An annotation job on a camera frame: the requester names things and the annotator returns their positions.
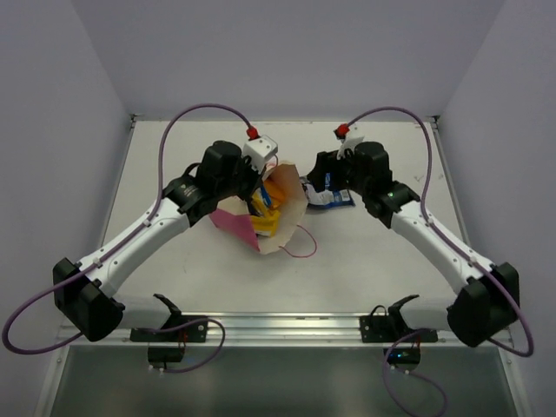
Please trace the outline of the pink and cream paper bag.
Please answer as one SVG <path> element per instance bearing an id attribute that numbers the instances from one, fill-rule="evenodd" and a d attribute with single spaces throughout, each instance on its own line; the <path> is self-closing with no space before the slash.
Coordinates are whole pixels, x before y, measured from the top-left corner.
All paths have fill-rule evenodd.
<path id="1" fill-rule="evenodd" d="M 301 228 L 301 220 L 308 207 L 294 163 L 272 164 L 263 181 L 267 179 L 276 182 L 286 195 L 286 201 L 278 208 L 281 211 L 281 219 L 275 236 L 265 237 L 254 232 L 250 216 L 267 211 L 260 202 L 253 200 L 254 195 L 249 201 L 243 201 L 236 196 L 229 197 L 219 202 L 216 211 L 209 216 L 218 229 L 246 243 L 261 255 L 269 255 L 286 248 L 295 231 Z"/>

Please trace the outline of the dark blue chips bag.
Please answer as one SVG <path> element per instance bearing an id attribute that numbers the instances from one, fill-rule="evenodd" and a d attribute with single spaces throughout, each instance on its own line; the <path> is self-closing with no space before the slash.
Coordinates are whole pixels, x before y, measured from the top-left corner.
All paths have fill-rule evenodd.
<path id="1" fill-rule="evenodd" d="M 330 190 L 330 174 L 326 173 L 325 188 L 322 192 L 316 192 L 314 184 L 306 176 L 300 178 L 301 186 L 311 209 L 336 209 L 343 207 L 354 207 L 355 202 L 347 189 Z"/>

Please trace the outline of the yellow snack bar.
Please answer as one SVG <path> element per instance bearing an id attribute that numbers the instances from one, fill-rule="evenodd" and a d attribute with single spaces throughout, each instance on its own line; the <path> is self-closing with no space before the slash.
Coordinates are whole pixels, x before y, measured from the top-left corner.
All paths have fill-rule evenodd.
<path id="1" fill-rule="evenodd" d="M 250 221 L 254 232 L 257 235 L 265 237 L 275 236 L 280 225 L 280 219 L 281 211 L 279 209 L 270 209 L 263 212 L 262 214 L 250 216 Z"/>
<path id="2" fill-rule="evenodd" d="M 277 210 L 286 201 L 286 195 L 276 182 L 267 179 L 255 191 L 253 200 L 260 202 L 266 210 Z"/>

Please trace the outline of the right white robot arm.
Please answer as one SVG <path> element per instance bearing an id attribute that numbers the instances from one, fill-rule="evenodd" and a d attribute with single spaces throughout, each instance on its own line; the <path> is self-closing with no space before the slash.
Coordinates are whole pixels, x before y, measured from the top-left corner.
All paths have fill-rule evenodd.
<path id="1" fill-rule="evenodd" d="M 453 290 L 439 300 L 406 296 L 384 317 L 373 319 L 372 327 L 384 328 L 397 341 L 408 340 L 419 329 L 450 331 L 475 348 L 517 321 L 517 270 L 478 254 L 438 222 L 413 190 L 393 179 L 388 153 L 380 143 L 322 151 L 308 179 L 318 191 L 346 189 L 358 194 L 367 212 L 410 242 Z"/>

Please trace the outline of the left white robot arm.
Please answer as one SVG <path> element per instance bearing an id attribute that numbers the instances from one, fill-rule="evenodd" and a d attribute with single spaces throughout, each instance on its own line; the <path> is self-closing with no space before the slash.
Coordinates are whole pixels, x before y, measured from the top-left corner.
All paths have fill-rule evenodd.
<path id="1" fill-rule="evenodd" d="M 263 136 L 243 147 L 216 141 L 202 161 L 162 190 L 162 198 L 96 252 L 73 263 L 63 259 L 53 270 L 62 287 L 55 304 L 89 341 L 117 328 L 149 329 L 161 341 L 180 333 L 180 310 L 163 295 L 123 299 L 116 294 L 131 274 L 159 248 L 213 213 L 220 201 L 247 200 L 261 186 L 276 143 Z"/>

